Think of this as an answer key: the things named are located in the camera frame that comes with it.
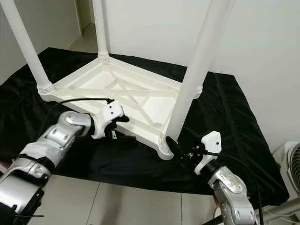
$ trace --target white wall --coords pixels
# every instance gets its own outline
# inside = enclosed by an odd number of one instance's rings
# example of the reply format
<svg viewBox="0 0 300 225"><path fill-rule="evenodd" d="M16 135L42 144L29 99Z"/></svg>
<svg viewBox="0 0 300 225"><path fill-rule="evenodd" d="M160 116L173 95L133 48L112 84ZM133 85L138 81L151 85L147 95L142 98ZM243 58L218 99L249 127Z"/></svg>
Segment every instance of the white wall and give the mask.
<svg viewBox="0 0 300 225"><path fill-rule="evenodd" d="M47 47L67 48L80 36L74 0L16 0L38 53ZM26 64L0 7L0 84Z"/></svg>
<svg viewBox="0 0 300 225"><path fill-rule="evenodd" d="M187 65L208 3L106 0L110 51ZM299 15L299 0L237 0L210 68L236 76L271 151L300 141Z"/></svg>

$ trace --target black cloth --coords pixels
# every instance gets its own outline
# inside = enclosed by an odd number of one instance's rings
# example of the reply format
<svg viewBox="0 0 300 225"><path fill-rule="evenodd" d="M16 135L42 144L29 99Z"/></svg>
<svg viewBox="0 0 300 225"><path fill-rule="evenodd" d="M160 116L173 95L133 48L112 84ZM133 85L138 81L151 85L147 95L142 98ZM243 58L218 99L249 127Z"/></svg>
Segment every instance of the black cloth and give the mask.
<svg viewBox="0 0 300 225"><path fill-rule="evenodd" d="M137 57L111 55L181 82L186 67ZM39 54L51 82L56 82L97 57L97 54L48 48ZM40 125L54 102L44 102L28 66L15 72L0 86L0 160L10 160L35 140ZM55 109L46 127L55 123L61 112ZM198 134L221 133L222 153L236 157L251 167L259 181L263 205L281 204L288 192L255 116L234 76L209 72L199 99L192 102L186 127ZM194 145L191 137L180 134L182 147ZM247 185L251 202L257 205L251 174L239 163L218 159ZM118 140L79 138L56 170L57 174L137 188L212 194L202 176L185 171L176 160L163 161L156 151L130 137Z"/></svg>

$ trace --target black satin sheet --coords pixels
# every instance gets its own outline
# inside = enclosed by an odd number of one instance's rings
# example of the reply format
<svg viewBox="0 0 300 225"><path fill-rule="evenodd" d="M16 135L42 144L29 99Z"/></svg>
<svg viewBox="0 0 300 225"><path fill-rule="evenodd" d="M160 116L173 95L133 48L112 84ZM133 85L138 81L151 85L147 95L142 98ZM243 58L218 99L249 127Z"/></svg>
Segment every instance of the black satin sheet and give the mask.
<svg viewBox="0 0 300 225"><path fill-rule="evenodd" d="M111 55L181 82L186 67L137 57ZM56 82L97 57L97 54L48 48L39 58L51 82ZM24 66L0 86L0 161L15 158L23 147L36 139L40 126L54 102L44 102L36 83ZM46 127L69 110L54 110ZM288 192L269 151L255 116L234 76L209 72L203 92L190 107L185 125L198 134L216 130L221 133L222 153L234 156L251 167L259 181L263 205L281 204ZM181 132L179 142L188 148L192 138ZM257 206L255 184L251 174L239 163L218 159L240 176ZM184 171L176 160L163 161L156 151L130 137L118 140L76 140L56 173L82 179L145 188L211 195L203 177Z"/></svg>

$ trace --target black cable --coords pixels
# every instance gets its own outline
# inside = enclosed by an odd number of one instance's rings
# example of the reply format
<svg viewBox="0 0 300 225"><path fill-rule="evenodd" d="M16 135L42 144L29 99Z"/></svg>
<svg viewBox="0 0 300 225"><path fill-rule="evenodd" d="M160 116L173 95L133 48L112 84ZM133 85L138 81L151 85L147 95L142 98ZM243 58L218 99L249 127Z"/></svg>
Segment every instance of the black cable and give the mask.
<svg viewBox="0 0 300 225"><path fill-rule="evenodd" d="M251 173L251 175L253 176L253 180L255 182L255 187L256 187L256 192L257 192L257 197L258 197L258 211L259 211L259 220L260 220L260 224L263 225L263 207L262 207L262 197L261 197L261 192L259 190L259 186L258 186L258 181L253 173L253 171L251 170L251 168L245 164L243 161L239 160L238 158L235 158L233 156L229 156L229 155L226 155L226 154L222 154L222 153L212 153L212 152L209 152L207 150L202 150L203 153L205 155L211 155L211 156L217 156L217 157L224 157L224 158L230 158L230 159L233 159L239 163L241 163L246 169L249 170L249 172Z"/></svg>
<svg viewBox="0 0 300 225"><path fill-rule="evenodd" d="M42 125L40 127L40 130L36 136L36 139L39 138L42 133L43 133L43 130L45 128L45 125L46 125L46 121L48 119L48 117L51 115L51 112L57 108L58 106L64 104L64 103L67 103L67 102L75 102L75 101L106 101L107 103L111 103L113 102L114 100L113 99L110 99L110 98L98 98L98 97L82 97L82 98L73 98L73 99L67 99L67 100L64 100L64 101L61 101L61 102L57 102L55 105L53 105L50 110L48 111L47 115L45 116L43 122L42 122Z"/></svg>

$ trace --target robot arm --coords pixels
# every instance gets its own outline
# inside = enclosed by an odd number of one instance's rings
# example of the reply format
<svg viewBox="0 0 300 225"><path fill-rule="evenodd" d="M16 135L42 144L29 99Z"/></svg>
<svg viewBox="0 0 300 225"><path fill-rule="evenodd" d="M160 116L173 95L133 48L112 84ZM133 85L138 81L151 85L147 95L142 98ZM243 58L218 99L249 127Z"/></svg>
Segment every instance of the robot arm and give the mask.
<svg viewBox="0 0 300 225"><path fill-rule="evenodd" d="M128 122L121 105L113 101L98 114L64 112L57 124L36 142L25 146L18 158L0 177L0 225L27 224L41 204L43 186L64 158L77 136L100 139L116 128L116 122Z"/></svg>
<svg viewBox="0 0 300 225"><path fill-rule="evenodd" d="M220 165L217 156L205 155L202 152L220 153L221 135L213 131L202 137L199 146L183 151L178 144L166 137L166 142L172 152L180 159L183 167L191 167L194 172L202 174L213 189L220 203L222 220L225 225L254 225L254 209L247 198L245 183L234 175L226 166Z"/></svg>

